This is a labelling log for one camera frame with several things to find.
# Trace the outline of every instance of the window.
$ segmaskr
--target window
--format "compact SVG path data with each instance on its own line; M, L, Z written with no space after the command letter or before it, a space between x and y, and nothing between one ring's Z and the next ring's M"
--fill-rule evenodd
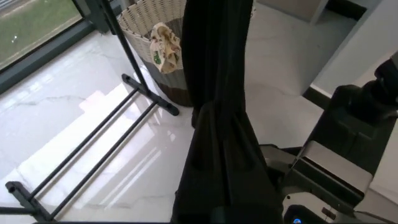
M71 0L0 2L0 70L81 19Z

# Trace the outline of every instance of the white woven upper basket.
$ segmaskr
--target white woven upper basket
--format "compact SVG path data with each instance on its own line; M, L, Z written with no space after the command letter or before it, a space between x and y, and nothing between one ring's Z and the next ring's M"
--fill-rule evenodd
M122 12L119 24L127 40L143 60L152 63L150 39L145 35L159 22L167 23L182 18L185 3L186 0L140 0ZM182 69L182 60L178 61L177 69Z

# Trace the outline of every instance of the marble floor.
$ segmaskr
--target marble floor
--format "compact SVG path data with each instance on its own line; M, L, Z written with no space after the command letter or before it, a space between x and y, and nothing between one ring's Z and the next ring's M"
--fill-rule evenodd
M326 16L331 17L329 21L332 24L346 27L348 33L350 25L346 24L347 21L334 14ZM267 21L263 32L260 20ZM303 42L307 46L313 44L311 49L321 49L315 58L324 60L331 55L338 45L337 40L342 38L342 31L335 31L338 25L327 28L326 24L321 23L319 26L322 28L319 29L311 28L265 6L257 8L248 39L246 98L248 114L260 143L299 146L321 115L320 108L297 94L310 82L291 85L300 79L296 77L299 74L293 74L290 77L293 79L287 76L298 62L296 58L287 57L283 63L278 61L288 56L291 49L296 56L313 52L303 48L300 45ZM297 30L299 35L291 33L292 30L285 31L284 26ZM334 34L336 41L329 41ZM255 46L264 48L256 50ZM317 60L309 60L306 66L310 67L310 63L314 67L320 64ZM150 88L157 92L142 62L140 67ZM1 95L0 186L10 180L22 182L30 191L38 186L131 91L121 81L122 73L133 75L134 70L117 38L94 32ZM133 97L104 131L100 131L95 140L79 153L77 159L38 194L37 198L49 212L72 191L149 104L141 95ZM180 115L173 117L161 108L154 108L140 128L129 135L56 219L169 221L174 192L193 134L191 109L179 109ZM0 206L19 206L4 187L0 187ZM33 222L32 217L0 216L0 223Z

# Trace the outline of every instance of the woven basket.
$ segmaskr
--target woven basket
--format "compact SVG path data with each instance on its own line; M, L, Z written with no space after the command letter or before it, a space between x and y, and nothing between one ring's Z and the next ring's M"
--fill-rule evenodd
M127 40L148 68L151 77L167 97L176 104L192 106L182 60L178 61L176 71L163 74L152 63L149 50L150 33L153 26L159 22L164 22L181 38L184 9L185 0L140 0L122 12L119 24Z

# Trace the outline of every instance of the baseboard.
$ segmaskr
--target baseboard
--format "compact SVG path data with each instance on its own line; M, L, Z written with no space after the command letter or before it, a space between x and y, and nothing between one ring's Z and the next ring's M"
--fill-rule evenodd
M365 7L349 0L329 0L326 9L356 21L358 21L367 10Z
M311 84L310 88L303 94L303 97L325 110L329 105L331 94Z

